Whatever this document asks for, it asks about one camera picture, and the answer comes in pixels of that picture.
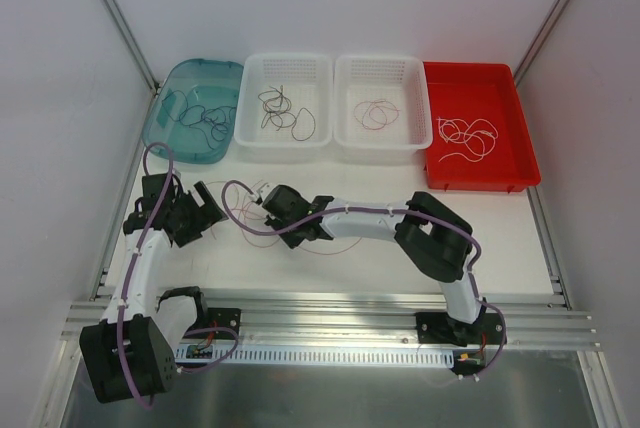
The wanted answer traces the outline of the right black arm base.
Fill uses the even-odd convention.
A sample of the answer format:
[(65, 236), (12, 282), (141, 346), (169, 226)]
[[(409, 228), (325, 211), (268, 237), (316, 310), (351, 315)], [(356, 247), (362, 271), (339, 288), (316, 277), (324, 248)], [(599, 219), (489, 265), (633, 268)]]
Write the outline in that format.
[(505, 324), (497, 313), (482, 308), (478, 319), (469, 324), (454, 320), (444, 311), (416, 312), (416, 333), (421, 344), (499, 345), (506, 334)]

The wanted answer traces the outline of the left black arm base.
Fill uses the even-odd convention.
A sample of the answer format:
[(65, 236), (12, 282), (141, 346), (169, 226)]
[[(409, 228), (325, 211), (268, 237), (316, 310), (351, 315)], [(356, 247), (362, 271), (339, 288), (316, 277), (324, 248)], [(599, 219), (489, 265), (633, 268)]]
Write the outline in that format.
[(159, 298), (155, 322), (170, 342), (213, 337), (232, 340), (241, 327), (239, 308), (210, 307), (204, 292), (197, 286), (166, 290)]

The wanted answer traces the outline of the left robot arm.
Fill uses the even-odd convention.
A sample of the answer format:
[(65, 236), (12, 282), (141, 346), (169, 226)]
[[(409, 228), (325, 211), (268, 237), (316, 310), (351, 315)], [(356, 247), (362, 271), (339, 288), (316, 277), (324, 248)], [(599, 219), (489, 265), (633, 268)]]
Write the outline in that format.
[(208, 330), (210, 313), (197, 286), (160, 290), (160, 271), (171, 251), (226, 218), (203, 182), (186, 190), (177, 175), (143, 177), (142, 194), (123, 223), (125, 259), (116, 289), (100, 321), (84, 327), (79, 339), (99, 402), (135, 399), (148, 407), (173, 387), (175, 351), (184, 335)]

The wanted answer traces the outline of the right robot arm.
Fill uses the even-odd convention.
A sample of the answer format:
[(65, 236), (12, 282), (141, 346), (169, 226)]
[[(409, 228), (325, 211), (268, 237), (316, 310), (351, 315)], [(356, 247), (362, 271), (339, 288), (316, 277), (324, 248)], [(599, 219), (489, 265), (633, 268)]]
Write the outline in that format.
[(257, 203), (266, 211), (265, 225), (291, 249), (303, 242), (364, 238), (400, 247), (423, 275), (440, 284), (450, 334), (469, 343), (485, 328), (477, 286), (469, 274), (475, 262), (472, 226), (427, 192), (399, 203), (351, 203), (329, 195), (306, 200), (294, 188), (266, 183)]

